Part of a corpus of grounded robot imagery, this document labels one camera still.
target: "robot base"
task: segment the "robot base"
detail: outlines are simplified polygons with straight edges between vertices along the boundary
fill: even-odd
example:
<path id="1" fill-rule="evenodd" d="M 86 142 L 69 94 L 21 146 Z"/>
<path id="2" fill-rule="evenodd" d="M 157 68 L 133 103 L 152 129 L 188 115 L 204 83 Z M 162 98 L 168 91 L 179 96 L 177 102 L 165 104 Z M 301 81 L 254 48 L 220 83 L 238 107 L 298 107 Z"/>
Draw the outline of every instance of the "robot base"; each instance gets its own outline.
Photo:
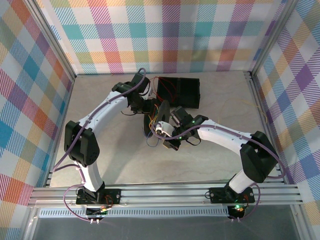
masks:
<path id="1" fill-rule="evenodd" d="M 209 188 L 210 202 L 212 204 L 251 204 L 255 202 L 254 192 L 251 187 L 247 187 L 236 197 L 230 197 L 225 187 Z"/>
<path id="2" fill-rule="evenodd" d="M 121 199 L 121 189 L 107 189 L 101 188 L 99 191 L 99 197 L 93 197 L 92 192 L 85 188 L 80 188 L 76 195 L 76 205 L 118 205 Z"/>

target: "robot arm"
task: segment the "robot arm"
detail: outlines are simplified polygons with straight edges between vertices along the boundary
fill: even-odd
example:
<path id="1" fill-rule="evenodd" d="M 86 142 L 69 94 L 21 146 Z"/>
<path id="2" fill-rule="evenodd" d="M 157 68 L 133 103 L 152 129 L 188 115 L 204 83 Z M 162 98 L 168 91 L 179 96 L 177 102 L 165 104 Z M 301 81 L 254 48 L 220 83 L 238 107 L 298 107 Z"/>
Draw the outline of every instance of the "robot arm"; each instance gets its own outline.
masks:
<path id="1" fill-rule="evenodd" d="M 224 187 L 223 192 L 219 193 L 220 195 L 224 195 L 230 202 L 236 202 L 242 198 L 242 193 L 252 184 L 262 183 L 277 164 L 277 160 L 265 149 L 250 141 L 257 141 L 276 154 L 276 151 L 263 132 L 257 131 L 255 134 L 250 134 L 248 132 L 236 131 L 221 126 L 202 115 L 193 118 L 182 107 L 178 107 L 171 112 L 171 118 L 178 127 L 173 127 L 163 121 L 158 122 L 155 126 L 155 131 L 159 135 L 166 134 L 172 138 L 182 134 L 177 139 L 165 139 L 163 144 L 167 148 L 177 151 L 181 141 L 195 137 L 219 144 L 240 156 L 242 170 L 233 176 Z M 201 125 L 203 127 L 194 128 L 188 132 L 192 127 Z"/>
<path id="2" fill-rule="evenodd" d="M 131 82 L 116 84 L 107 98 L 97 106 L 90 114 L 80 119 L 78 122 L 69 121 L 65 127 L 64 150 L 67 151 L 75 136 L 80 131 L 81 127 L 86 123 L 89 117 L 100 108 L 105 102 L 110 99 L 125 93 L 133 88 L 136 84 L 142 81 L 142 75 L 136 73 Z M 144 78 L 143 83 L 128 95 L 120 96 L 114 101 L 102 107 L 96 112 L 93 118 L 86 125 L 80 138 L 70 151 L 69 157 L 81 168 L 85 179 L 84 188 L 87 193 L 92 196 L 92 199 L 99 201 L 97 192 L 105 187 L 103 180 L 100 177 L 97 158 L 100 149 L 97 142 L 97 136 L 103 128 L 123 109 L 131 106 L 134 112 L 148 112 L 150 106 L 153 106 L 148 96 L 151 94 L 152 88 L 148 78 Z"/>

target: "black box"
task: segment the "black box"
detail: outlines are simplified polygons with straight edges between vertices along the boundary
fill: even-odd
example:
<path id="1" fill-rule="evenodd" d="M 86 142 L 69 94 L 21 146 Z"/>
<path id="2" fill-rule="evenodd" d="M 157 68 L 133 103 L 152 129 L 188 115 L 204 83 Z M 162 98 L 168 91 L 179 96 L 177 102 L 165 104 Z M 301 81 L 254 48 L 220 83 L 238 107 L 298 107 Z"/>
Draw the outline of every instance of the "black box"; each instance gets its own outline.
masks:
<path id="1" fill-rule="evenodd" d="M 200 102 L 199 78 L 160 76 L 157 99 L 168 100 L 170 107 L 198 109 Z"/>

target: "white table surface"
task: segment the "white table surface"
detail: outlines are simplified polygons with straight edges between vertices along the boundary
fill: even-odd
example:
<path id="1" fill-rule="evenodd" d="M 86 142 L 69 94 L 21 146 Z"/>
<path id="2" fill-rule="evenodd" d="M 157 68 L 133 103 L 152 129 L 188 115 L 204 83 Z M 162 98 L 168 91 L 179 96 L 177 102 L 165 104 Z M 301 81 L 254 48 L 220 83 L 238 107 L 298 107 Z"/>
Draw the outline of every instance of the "white table surface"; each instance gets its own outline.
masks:
<path id="1" fill-rule="evenodd" d="M 149 79 L 155 76 L 200 79 L 199 109 L 187 109 L 192 116 L 200 114 L 218 122 L 220 115 L 220 124 L 226 127 L 250 133 L 263 131 L 258 109 L 238 100 L 254 103 L 242 71 L 147 75 Z M 116 83 L 131 81 L 132 77 L 132 74 L 78 76 L 65 123 L 77 122 L 89 114 Z M 131 113 L 129 108 L 124 112 Z M 241 169 L 237 154 L 208 141 L 202 141 L 198 146 L 184 142 L 179 151 L 165 148 L 162 142 L 157 147 L 149 147 L 142 126 L 142 114 L 125 116 L 119 113 L 99 134 L 97 165 L 106 185 L 228 180 Z M 63 142 L 64 131 L 56 162 L 64 154 Z M 156 142 L 155 137 L 149 139 L 151 145 Z M 70 163 L 73 162 L 67 158 L 61 166 Z M 51 186 L 71 186 L 80 182 L 78 171 L 71 167 L 53 173 Z"/>

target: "plaid fabric backdrop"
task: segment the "plaid fabric backdrop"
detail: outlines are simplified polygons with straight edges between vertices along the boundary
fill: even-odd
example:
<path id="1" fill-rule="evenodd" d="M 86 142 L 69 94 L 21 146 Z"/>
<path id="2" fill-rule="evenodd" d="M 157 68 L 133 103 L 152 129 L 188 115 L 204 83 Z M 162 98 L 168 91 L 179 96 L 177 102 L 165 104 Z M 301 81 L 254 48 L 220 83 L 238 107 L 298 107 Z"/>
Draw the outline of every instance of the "plaid fabric backdrop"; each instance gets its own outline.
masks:
<path id="1" fill-rule="evenodd" d="M 320 1 L 300 0 L 258 74 L 291 183 L 320 239 Z"/>
<path id="2" fill-rule="evenodd" d="M 0 240 L 19 235 L 71 85 L 23 0 L 0 1 Z"/>
<path id="3" fill-rule="evenodd" d="M 252 71 L 254 66 L 256 65 L 256 62 L 257 62 L 257 59 L 258 57 L 260 56 L 262 50 L 265 48 L 265 46 L 267 45 L 268 43 L 268 40 L 270 38 L 270 34 L 272 33 L 276 23 L 277 23 L 277 20 L 279 19 L 282 11 L 284 10 L 284 7 L 286 5 L 286 3 L 288 2 L 288 0 L 281 0 L 281 3 L 280 5 L 278 6 L 278 9 L 276 10 L 273 18 L 272 18 L 272 21 L 267 29 L 267 31 L 265 32 L 263 38 L 262 38 L 262 41 L 259 45 L 259 48 L 258 50 L 256 51 L 255 55 L 254 55 L 254 58 L 253 58 L 253 61 L 251 62 L 251 66 L 249 68 L 249 71 Z"/>
<path id="4" fill-rule="evenodd" d="M 149 73 L 248 70 L 284 4 L 281 0 L 38 3 L 79 74 L 132 73 L 141 67 Z"/>

